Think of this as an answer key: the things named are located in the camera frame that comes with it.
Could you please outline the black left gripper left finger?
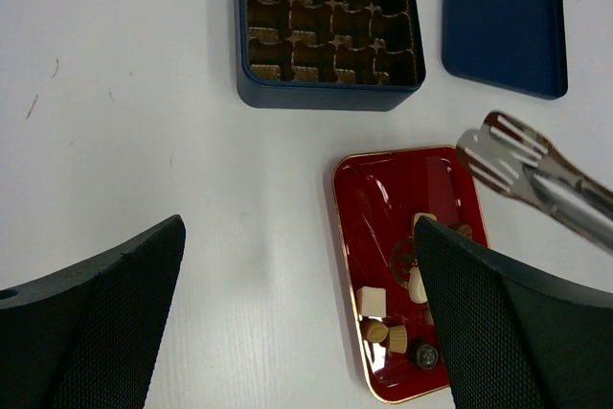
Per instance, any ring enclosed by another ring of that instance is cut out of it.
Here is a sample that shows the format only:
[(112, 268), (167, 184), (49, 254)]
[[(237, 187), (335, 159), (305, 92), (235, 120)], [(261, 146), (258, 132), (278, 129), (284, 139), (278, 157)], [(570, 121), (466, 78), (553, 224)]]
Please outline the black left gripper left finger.
[(181, 216), (171, 216), (99, 255), (2, 289), (2, 407), (143, 407), (185, 240)]

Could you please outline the white square chocolate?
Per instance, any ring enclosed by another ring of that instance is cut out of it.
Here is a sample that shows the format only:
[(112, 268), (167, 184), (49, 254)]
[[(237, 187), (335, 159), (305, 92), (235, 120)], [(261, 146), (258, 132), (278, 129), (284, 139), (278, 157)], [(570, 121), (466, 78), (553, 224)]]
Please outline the white square chocolate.
[(356, 292), (357, 313), (364, 317), (385, 318), (387, 316), (386, 289), (363, 286)]

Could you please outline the white oval chocolate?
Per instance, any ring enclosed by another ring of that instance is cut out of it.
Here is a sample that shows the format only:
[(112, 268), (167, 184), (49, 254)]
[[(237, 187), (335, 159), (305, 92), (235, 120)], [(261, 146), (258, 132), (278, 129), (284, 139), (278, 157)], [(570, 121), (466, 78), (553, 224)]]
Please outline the white oval chocolate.
[(422, 305), (428, 302), (422, 275), (417, 266), (410, 269), (407, 290), (413, 303)]

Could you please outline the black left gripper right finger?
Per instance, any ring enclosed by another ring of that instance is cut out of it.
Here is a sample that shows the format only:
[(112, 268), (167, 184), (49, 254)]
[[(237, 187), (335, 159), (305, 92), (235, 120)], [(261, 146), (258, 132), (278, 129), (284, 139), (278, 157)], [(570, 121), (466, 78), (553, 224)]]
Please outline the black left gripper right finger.
[(456, 407), (611, 407), (611, 293), (426, 216), (414, 243)]

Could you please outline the metal serving tongs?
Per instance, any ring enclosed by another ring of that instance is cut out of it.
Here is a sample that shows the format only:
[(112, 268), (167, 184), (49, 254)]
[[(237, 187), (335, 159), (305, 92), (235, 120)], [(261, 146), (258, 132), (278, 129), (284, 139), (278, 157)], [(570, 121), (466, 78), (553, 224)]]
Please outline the metal serving tongs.
[(458, 161), (481, 183), (612, 252), (612, 192), (564, 158), (536, 129), (500, 111), (465, 131)]

